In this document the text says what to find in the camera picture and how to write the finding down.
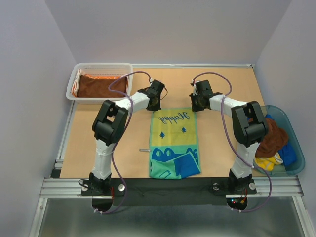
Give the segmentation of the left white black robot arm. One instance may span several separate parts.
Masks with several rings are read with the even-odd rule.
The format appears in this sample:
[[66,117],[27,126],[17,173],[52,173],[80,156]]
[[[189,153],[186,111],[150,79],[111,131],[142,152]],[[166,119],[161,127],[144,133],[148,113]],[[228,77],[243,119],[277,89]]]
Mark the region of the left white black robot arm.
[[79,180],[83,196],[102,196],[114,191],[110,184],[111,162],[114,149],[134,112],[141,109],[158,111],[161,109],[161,93],[165,85],[150,79],[150,86],[139,89],[132,96],[113,102],[103,102],[94,122],[92,131],[96,142],[95,162],[87,180]]

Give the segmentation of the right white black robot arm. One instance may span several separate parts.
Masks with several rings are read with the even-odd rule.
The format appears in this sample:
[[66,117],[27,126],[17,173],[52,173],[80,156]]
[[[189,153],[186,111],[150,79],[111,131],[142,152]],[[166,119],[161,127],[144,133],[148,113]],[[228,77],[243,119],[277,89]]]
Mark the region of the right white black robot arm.
[[[193,93],[190,94],[190,98],[194,112],[209,109],[221,113],[227,140],[236,155],[225,187],[230,193],[238,193],[248,188],[251,183],[256,151],[269,132],[261,107],[256,101],[243,102],[231,99],[220,92],[214,93],[207,80],[193,81],[191,86]],[[236,149],[229,139],[225,115],[232,118],[233,133],[237,141]]]

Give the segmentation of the orange Doraemon towel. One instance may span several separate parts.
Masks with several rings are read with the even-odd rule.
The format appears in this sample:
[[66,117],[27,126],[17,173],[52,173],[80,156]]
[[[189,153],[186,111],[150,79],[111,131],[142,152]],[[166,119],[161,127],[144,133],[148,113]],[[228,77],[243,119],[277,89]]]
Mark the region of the orange Doraemon towel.
[[71,94],[77,98],[122,98],[122,94],[108,88],[120,76],[92,76],[78,69]]

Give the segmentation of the teal patterned towel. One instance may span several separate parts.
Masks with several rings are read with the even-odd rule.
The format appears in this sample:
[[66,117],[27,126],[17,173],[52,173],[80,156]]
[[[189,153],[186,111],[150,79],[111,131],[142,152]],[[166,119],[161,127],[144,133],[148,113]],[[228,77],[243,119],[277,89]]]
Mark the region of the teal patterned towel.
[[189,107],[154,112],[149,176],[178,180],[198,174],[201,174],[201,163],[195,113]]

